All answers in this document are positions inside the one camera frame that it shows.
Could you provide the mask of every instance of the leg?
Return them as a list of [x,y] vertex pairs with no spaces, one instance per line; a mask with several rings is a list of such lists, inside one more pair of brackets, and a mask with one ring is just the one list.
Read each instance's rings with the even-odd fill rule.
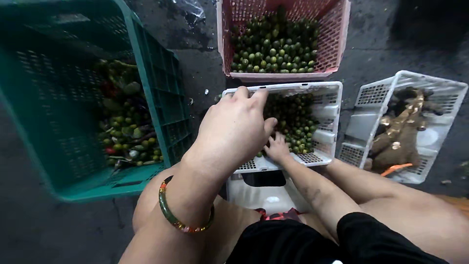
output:
[[443,200],[339,160],[326,167],[332,182],[360,207],[423,251],[451,263],[469,258],[469,219]]
[[[162,171],[145,187],[138,199],[132,219],[134,232],[137,232],[145,224],[153,208],[155,206],[159,207],[159,186],[164,179],[173,175],[177,166],[178,164]],[[217,196],[214,205],[215,219],[212,226],[207,230],[205,254],[202,263],[222,264],[228,259],[244,229],[259,221],[261,214],[229,203],[220,196]]]

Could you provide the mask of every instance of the right hand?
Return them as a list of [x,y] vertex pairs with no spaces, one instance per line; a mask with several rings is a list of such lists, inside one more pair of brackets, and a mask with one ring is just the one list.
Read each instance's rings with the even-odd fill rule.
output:
[[241,86],[211,106],[182,163],[225,181],[262,149],[277,124],[275,118],[263,117],[268,94],[259,89],[249,97],[249,90]]
[[275,133],[275,140],[269,138],[270,147],[264,146],[264,150],[267,155],[273,159],[276,163],[282,164],[285,160],[291,158],[288,145],[285,142],[285,136],[279,132]]

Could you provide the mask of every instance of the jade bangle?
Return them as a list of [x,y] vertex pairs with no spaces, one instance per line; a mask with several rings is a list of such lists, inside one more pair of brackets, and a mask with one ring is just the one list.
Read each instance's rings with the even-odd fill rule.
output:
[[204,227],[197,227],[197,228],[193,228],[193,227],[183,224],[173,215],[171,210],[168,208],[168,204],[166,202],[166,185],[169,183],[169,181],[171,181],[172,178],[173,176],[169,176],[168,178],[166,178],[161,183],[161,186],[159,187],[159,195],[158,195],[159,206],[166,220],[168,220],[168,222],[172,224],[175,228],[181,230],[184,233],[197,233],[197,232],[208,229],[212,225],[213,216],[215,215],[215,206],[213,204],[212,204],[212,207],[210,208],[210,217],[208,219],[208,223]]

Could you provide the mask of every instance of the orange object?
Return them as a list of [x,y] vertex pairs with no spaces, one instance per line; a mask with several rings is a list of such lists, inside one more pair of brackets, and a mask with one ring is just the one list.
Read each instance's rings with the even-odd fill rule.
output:
[[399,165],[391,166],[385,172],[381,173],[381,176],[384,177],[384,176],[388,175],[389,173],[391,173],[393,171],[397,171],[397,170],[400,170],[402,168],[410,167],[410,166],[412,166],[412,163],[406,163],[406,164],[399,164]]

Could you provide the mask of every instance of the dark ground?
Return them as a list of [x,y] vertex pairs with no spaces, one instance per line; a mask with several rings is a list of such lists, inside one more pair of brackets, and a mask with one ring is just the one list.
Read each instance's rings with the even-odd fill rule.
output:
[[[344,84],[342,135],[361,85],[399,70],[469,83],[469,8],[461,3],[352,0],[347,48],[340,70],[329,78]],[[217,94],[241,84],[227,80],[222,73],[215,5],[212,0],[201,4],[206,20],[194,27],[186,21],[191,18],[170,0],[135,0],[131,4],[150,33],[179,56],[186,94],[194,99],[195,128]],[[205,89],[209,89],[208,95],[204,95]],[[136,198],[86,204],[54,200],[42,187],[3,109],[0,120],[0,263],[117,263],[133,235]],[[458,168],[469,160],[468,128],[466,99],[427,180],[412,187],[433,194],[468,195],[469,179],[463,179]],[[441,185],[445,179],[452,184]]]

